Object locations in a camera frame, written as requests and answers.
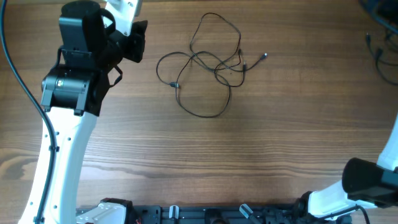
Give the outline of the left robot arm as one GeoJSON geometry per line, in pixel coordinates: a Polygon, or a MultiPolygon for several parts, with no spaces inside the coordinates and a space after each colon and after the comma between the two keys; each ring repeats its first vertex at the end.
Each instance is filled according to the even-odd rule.
{"type": "Polygon", "coordinates": [[[59,18],[63,44],[42,81],[43,134],[21,223],[75,223],[85,150],[123,59],[142,60],[146,21],[140,1],[73,1],[59,18]]]}

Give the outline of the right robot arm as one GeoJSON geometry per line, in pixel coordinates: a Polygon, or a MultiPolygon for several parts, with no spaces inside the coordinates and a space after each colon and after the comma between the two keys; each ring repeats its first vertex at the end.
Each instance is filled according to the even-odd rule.
{"type": "Polygon", "coordinates": [[[293,217],[308,223],[335,222],[351,212],[397,206],[397,122],[377,162],[350,159],[341,180],[297,200],[293,217]]]}

